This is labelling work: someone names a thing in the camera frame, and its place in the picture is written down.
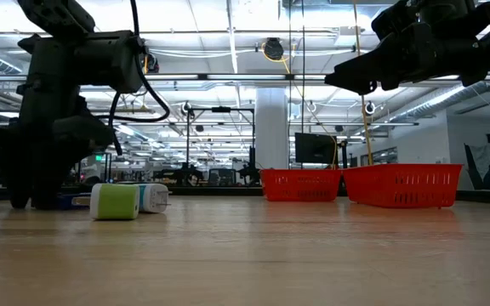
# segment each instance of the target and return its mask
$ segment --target wooden table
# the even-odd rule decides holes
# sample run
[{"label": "wooden table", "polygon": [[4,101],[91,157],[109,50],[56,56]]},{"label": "wooden table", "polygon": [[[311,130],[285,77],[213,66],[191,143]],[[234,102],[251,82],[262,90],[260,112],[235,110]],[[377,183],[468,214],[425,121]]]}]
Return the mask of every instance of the wooden table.
[{"label": "wooden table", "polygon": [[131,222],[0,203],[0,305],[490,305],[490,205],[171,203]]}]

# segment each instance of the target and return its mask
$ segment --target monitor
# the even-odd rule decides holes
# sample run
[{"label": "monitor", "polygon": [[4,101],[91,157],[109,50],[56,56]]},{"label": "monitor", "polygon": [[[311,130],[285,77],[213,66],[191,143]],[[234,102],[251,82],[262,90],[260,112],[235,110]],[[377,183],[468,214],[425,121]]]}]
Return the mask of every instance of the monitor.
[{"label": "monitor", "polygon": [[336,144],[329,135],[296,133],[296,162],[338,164]]}]

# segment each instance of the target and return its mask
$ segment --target metal frame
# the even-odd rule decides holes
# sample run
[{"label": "metal frame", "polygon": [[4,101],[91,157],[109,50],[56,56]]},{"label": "metal frame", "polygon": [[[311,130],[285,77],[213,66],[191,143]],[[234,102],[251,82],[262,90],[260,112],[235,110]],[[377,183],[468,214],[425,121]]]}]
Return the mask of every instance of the metal frame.
[{"label": "metal frame", "polygon": [[[247,124],[250,124],[252,127],[253,127],[253,135],[252,135],[252,138],[253,138],[253,143],[252,143],[252,147],[255,148],[255,136],[256,136],[256,118],[254,117],[254,109],[249,109],[249,108],[226,108],[226,109],[230,109],[230,112],[233,112],[233,111],[237,111],[240,115],[243,115],[243,111],[250,111],[252,114],[253,114],[253,121],[250,122],[249,120],[247,120]],[[199,117],[201,115],[203,115],[204,112],[206,111],[215,111],[217,110],[217,107],[212,107],[212,108],[204,108],[204,107],[193,107],[193,108],[190,108],[187,112],[186,112],[186,167],[189,167],[189,164],[190,164],[190,153],[191,153],[191,126],[192,126],[192,123],[194,123],[197,119],[199,119]],[[200,113],[194,118],[193,121],[191,121],[191,113],[193,111],[200,111]],[[195,124],[195,125],[210,125],[210,124],[204,124],[204,122],[200,122],[198,124]]]}]

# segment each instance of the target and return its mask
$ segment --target red plastic basket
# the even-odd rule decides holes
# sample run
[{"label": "red plastic basket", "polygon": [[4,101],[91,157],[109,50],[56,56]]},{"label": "red plastic basket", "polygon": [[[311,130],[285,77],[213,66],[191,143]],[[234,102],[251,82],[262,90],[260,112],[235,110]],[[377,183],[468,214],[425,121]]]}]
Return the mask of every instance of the red plastic basket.
[{"label": "red plastic basket", "polygon": [[343,171],[351,201],[377,207],[451,207],[462,165],[388,164]]},{"label": "red plastic basket", "polygon": [[262,188],[268,201],[334,201],[340,170],[262,170]]}]

